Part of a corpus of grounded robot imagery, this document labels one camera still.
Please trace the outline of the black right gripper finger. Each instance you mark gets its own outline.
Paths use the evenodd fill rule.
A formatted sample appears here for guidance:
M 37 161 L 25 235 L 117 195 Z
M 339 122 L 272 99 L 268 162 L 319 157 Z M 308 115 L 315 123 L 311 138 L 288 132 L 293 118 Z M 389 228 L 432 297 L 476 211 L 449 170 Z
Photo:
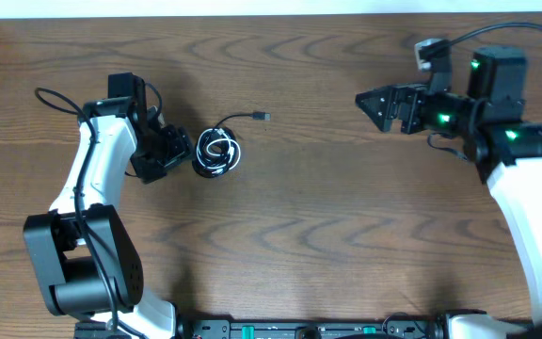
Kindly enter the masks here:
M 359 93 L 355 97 L 356 105 L 389 105 L 395 87 L 382 87 Z
M 380 132 L 389 132 L 392 125 L 390 105 L 381 101 L 363 101 L 363 112 L 372 120 Z

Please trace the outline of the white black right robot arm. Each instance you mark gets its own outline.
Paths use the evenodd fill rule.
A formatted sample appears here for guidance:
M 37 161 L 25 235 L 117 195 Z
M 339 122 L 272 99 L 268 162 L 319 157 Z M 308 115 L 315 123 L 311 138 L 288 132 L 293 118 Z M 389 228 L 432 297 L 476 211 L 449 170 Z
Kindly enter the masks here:
M 527 69 L 512 46 L 474 51 L 466 95 L 451 91 L 451 52 L 443 40 L 416 46 L 426 83 L 386 86 L 360 93 L 355 103 L 382 132 L 401 121 L 411 135 L 460 137 L 458 157 L 472 163 L 499 205 L 514 239 L 529 290 L 532 325 L 498 320 L 479 311 L 447 312 L 430 322 L 428 338 L 542 338 L 542 125 L 522 118 Z

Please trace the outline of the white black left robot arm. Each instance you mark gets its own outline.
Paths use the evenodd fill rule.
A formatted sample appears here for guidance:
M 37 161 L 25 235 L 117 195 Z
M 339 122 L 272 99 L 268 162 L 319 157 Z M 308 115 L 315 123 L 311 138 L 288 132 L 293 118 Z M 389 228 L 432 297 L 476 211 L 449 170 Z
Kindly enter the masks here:
M 176 309 L 145 285 L 120 220 L 126 170 L 144 184 L 189 161 L 183 128 L 148 106 L 150 84 L 133 73 L 107 79 L 104 99 L 72 104 L 80 141 L 68 179 L 44 214 L 26 219 L 24 243 L 48 311 L 77 319 L 77 338 L 176 338 Z

